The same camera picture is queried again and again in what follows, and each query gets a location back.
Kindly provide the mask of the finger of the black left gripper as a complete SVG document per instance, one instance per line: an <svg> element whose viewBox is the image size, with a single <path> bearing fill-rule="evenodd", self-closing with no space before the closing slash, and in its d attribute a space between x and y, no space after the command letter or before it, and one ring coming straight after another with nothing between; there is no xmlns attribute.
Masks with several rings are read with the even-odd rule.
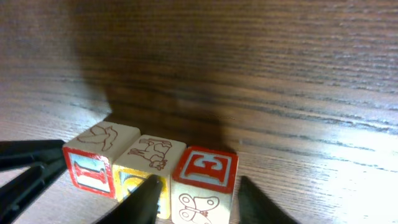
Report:
<svg viewBox="0 0 398 224"><path fill-rule="evenodd" d="M14 222L67 169L64 159L36 162L1 187L1 224Z"/></svg>
<svg viewBox="0 0 398 224"><path fill-rule="evenodd" d="M27 166L65 169L62 140L1 141L1 171Z"/></svg>

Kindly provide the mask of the red I wooden block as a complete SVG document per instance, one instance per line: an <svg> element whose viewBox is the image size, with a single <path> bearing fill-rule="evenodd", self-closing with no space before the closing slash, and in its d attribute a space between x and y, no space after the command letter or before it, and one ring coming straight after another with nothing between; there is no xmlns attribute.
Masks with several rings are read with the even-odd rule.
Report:
<svg viewBox="0 0 398 224"><path fill-rule="evenodd" d="M101 121L62 147L75 187L115 198L114 162L141 136L139 128Z"/></svg>

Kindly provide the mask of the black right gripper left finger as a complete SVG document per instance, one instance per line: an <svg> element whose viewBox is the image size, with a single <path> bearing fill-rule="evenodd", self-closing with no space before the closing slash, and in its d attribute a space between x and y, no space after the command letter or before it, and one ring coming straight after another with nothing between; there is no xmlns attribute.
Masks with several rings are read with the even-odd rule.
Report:
<svg viewBox="0 0 398 224"><path fill-rule="evenodd" d="M154 224L162 187L160 177L150 175L123 202L95 224Z"/></svg>

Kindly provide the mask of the green R wooden block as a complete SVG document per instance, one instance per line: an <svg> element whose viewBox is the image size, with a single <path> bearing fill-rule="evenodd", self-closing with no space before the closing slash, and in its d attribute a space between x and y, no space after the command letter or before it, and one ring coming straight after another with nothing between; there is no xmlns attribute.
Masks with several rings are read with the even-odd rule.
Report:
<svg viewBox="0 0 398 224"><path fill-rule="evenodd" d="M172 173L172 222L228 224L238 162L238 155L232 152L188 147Z"/></svg>

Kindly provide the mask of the yellow O wooden block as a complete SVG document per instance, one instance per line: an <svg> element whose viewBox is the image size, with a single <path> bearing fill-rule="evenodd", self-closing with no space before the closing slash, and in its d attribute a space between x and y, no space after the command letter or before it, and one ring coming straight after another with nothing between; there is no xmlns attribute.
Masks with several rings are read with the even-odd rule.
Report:
<svg viewBox="0 0 398 224"><path fill-rule="evenodd" d="M119 202L133 193L148 176L154 174L163 183L157 216L170 216L170 181L174 168L186 150L184 142L142 135L113 164L116 198Z"/></svg>

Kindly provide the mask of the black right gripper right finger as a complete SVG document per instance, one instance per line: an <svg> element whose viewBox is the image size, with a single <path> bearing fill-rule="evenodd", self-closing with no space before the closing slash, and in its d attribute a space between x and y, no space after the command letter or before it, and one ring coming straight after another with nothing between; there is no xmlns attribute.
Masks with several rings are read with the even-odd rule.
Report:
<svg viewBox="0 0 398 224"><path fill-rule="evenodd" d="M241 177L238 203L239 224L298 224L247 176Z"/></svg>

